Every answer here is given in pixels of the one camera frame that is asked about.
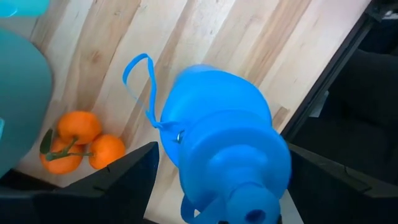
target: blue water bottle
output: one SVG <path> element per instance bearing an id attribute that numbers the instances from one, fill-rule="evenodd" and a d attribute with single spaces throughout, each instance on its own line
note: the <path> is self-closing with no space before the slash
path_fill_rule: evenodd
<path id="1" fill-rule="evenodd" d="M 127 83 L 131 69 L 145 58 L 152 81 L 146 115 L 180 171 L 184 221 L 275 224 L 279 199 L 289 183 L 290 154 L 272 128 L 260 91 L 211 66 L 188 67 L 176 78 L 158 122 L 153 61 L 146 54 L 137 56 L 126 67 L 123 81 Z M 195 210 L 200 212 L 196 217 Z"/>

